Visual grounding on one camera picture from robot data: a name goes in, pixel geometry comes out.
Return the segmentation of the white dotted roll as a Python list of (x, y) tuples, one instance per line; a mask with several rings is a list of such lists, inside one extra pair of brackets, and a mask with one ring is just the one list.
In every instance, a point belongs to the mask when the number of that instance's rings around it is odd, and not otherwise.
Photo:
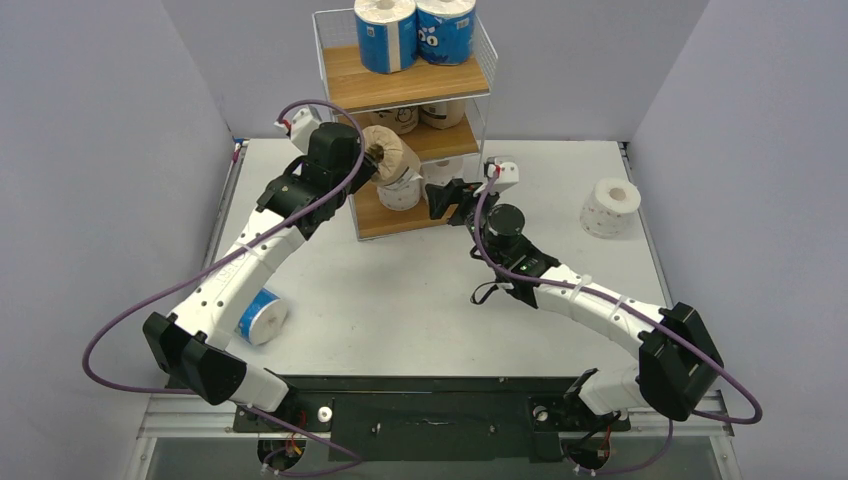
[(392, 211), (407, 211), (421, 200), (423, 177), (416, 172), (400, 177), (394, 183), (377, 187), (378, 199), (382, 206)]
[(464, 159), (461, 157), (428, 162), (422, 165), (425, 185), (445, 186), (453, 179), (461, 179)]

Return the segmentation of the brown cartoon printed roll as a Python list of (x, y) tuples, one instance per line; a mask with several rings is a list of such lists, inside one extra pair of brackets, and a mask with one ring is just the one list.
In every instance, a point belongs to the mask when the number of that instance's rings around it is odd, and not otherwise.
[(398, 135), (412, 132), (419, 124), (418, 106), (375, 110), (368, 112), (372, 125), (386, 127)]

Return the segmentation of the brown paper roll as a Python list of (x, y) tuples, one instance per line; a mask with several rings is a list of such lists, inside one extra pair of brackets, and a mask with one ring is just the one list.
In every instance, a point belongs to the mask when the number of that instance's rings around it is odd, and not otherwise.
[(438, 130), (452, 128), (465, 116), (464, 100), (450, 100), (422, 104), (419, 106), (419, 120)]

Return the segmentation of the white wire wooden shelf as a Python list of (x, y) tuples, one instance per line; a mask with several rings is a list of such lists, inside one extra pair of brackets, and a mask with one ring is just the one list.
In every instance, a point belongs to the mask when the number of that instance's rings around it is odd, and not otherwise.
[(353, 114), (361, 126), (369, 124), (371, 111), (461, 102), (464, 112), (457, 125), (443, 130), (418, 125), (402, 138), (427, 172), (442, 165), (453, 178), (481, 178), (498, 55), (480, 19), (473, 22), (472, 55), (466, 62), (438, 66), (417, 60), (392, 74), (373, 73), (362, 65), (353, 9), (318, 11), (312, 23), (327, 100)]

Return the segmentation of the blue white roll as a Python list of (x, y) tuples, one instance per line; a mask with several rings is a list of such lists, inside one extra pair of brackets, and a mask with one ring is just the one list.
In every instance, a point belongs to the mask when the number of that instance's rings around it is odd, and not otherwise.
[(418, 58), (416, 3), (408, 0), (354, 2), (360, 60), (374, 73), (411, 68)]
[(418, 53), (430, 64), (454, 66), (473, 53), (475, 0), (416, 1)]

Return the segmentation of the blue roll edge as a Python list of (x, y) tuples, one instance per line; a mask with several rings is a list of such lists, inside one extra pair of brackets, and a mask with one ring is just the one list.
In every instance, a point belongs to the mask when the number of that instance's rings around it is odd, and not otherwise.
[(235, 332), (251, 345), (266, 344), (280, 334), (288, 311), (285, 299), (261, 289), (241, 315)]

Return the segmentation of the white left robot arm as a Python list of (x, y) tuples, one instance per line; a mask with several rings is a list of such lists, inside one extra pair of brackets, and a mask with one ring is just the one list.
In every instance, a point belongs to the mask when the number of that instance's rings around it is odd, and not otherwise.
[(374, 167), (361, 158), (359, 132), (326, 122), (313, 131), (306, 154), (271, 180), (257, 200), (224, 264), (171, 313), (152, 313), (143, 334), (158, 366), (208, 403), (259, 409), (272, 429), (291, 427), (298, 402), (265, 368), (227, 352), (239, 320), (288, 256), (329, 221)]

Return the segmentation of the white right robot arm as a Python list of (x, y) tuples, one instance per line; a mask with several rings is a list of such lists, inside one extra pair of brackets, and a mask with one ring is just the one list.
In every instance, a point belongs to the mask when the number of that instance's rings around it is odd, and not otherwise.
[(603, 415), (650, 407), (672, 420), (687, 420), (723, 363), (699, 313), (683, 303), (667, 308), (640, 302), (574, 272), (523, 235), (520, 209), (500, 202), (496, 193), (482, 198), (482, 188), (480, 182), (454, 179), (426, 185), (425, 195), (431, 217), (452, 209), (449, 224), (468, 229), (475, 242), (472, 258), (494, 262), (493, 289), (573, 320), (636, 360), (624, 369), (584, 372), (565, 395), (566, 418), (588, 427)]

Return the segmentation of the white roll near right wall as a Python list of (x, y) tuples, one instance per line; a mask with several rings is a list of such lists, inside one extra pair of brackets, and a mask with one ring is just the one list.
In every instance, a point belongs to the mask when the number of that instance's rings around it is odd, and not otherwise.
[(629, 181), (602, 178), (584, 201), (580, 226), (596, 238), (614, 238), (633, 224), (641, 200), (638, 188)]

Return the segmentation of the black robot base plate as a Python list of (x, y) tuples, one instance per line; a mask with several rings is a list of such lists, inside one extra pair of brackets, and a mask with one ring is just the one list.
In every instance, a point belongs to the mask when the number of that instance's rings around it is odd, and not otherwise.
[(557, 462), (583, 457), (588, 433), (634, 430), (639, 407), (596, 415), (580, 404), (582, 377), (291, 375), (274, 411), (368, 462)]

